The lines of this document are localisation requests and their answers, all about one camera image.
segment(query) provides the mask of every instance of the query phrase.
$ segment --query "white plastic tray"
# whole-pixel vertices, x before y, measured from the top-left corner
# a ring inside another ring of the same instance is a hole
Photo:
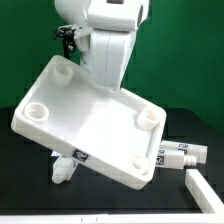
[[[157,125],[152,130],[143,130],[144,125],[136,123],[144,108],[156,115]],[[160,107],[125,89],[119,93],[99,89],[88,71],[54,56],[17,107],[12,128],[101,174],[141,189],[153,177],[165,119]]]

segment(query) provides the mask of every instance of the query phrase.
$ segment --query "circular recess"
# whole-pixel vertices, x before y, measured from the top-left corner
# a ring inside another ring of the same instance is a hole
[[[42,123],[48,119],[49,111],[41,103],[28,103],[24,109],[24,116],[31,121]]]
[[[141,175],[144,175],[149,170],[149,160],[144,155],[133,156],[132,165]]]

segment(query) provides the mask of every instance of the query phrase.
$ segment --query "white cylinder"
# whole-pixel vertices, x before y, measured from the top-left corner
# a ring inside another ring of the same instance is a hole
[[[197,157],[198,163],[206,163],[208,147],[204,145],[195,145],[182,142],[162,141],[160,148],[169,150],[184,151],[185,155],[193,155]]]
[[[67,86],[72,76],[74,75],[74,69],[67,64],[57,63],[53,66],[51,72],[51,81],[57,86]]]
[[[150,107],[145,107],[139,114],[136,122],[141,129],[151,131],[158,124],[159,120],[155,111]]]
[[[33,122],[43,124],[48,119],[49,111],[42,103],[31,102],[24,108],[23,115]]]
[[[196,166],[195,156],[184,155],[183,151],[159,149],[156,167],[183,169],[184,166]]]

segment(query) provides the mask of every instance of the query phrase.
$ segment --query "green wall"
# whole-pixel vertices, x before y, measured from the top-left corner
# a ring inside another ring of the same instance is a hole
[[[224,0],[153,0],[124,87],[162,107],[190,109],[224,134],[223,11]],[[62,24],[53,0],[0,1],[0,107],[17,105],[62,55],[51,38]]]

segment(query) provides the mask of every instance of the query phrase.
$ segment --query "white plastic part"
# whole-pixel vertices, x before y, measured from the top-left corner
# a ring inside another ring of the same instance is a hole
[[[137,118],[138,126],[145,131],[152,130],[158,122],[156,111],[149,107],[144,108]]]
[[[73,159],[64,156],[58,157],[53,165],[52,181],[55,184],[60,184],[65,180],[70,180],[76,166],[77,164]]]
[[[53,65],[51,71],[51,80],[57,86],[67,86],[70,83],[73,75],[74,69],[72,66],[58,62]]]
[[[75,71],[64,88],[55,85],[50,78],[58,63]],[[43,126],[29,122],[23,115],[29,102],[40,102],[48,108],[50,116]],[[156,111],[159,120],[158,125],[147,132],[136,125],[145,107]],[[141,189],[153,177],[165,119],[162,108],[125,89],[117,94],[99,89],[88,71],[55,56],[16,108],[12,128],[105,176]],[[133,166],[135,155],[147,157],[146,172],[139,172]]]
[[[142,16],[143,5],[139,0],[124,1],[123,4],[91,0],[87,19],[88,26],[93,28],[130,32],[138,29]]]
[[[49,111],[44,104],[31,102],[25,106],[23,114],[28,120],[43,124],[48,119]]]
[[[162,141],[160,144],[162,149],[180,150],[184,151],[187,155],[197,157],[198,163],[206,163],[208,147],[203,145],[195,145],[173,141]]]
[[[222,201],[198,170],[187,170],[185,185],[191,192],[203,213],[224,215],[224,205]]]
[[[92,28],[84,27],[77,29],[74,35],[74,41],[79,51],[89,51],[90,50],[90,35],[92,33]]]
[[[161,168],[183,169],[184,166],[196,166],[195,156],[184,155],[183,151],[159,149],[156,166]]]
[[[94,82],[102,87],[120,89],[130,59],[136,33],[93,30],[91,64]]]
[[[87,27],[87,11],[91,0],[54,0],[61,18],[69,24]]]

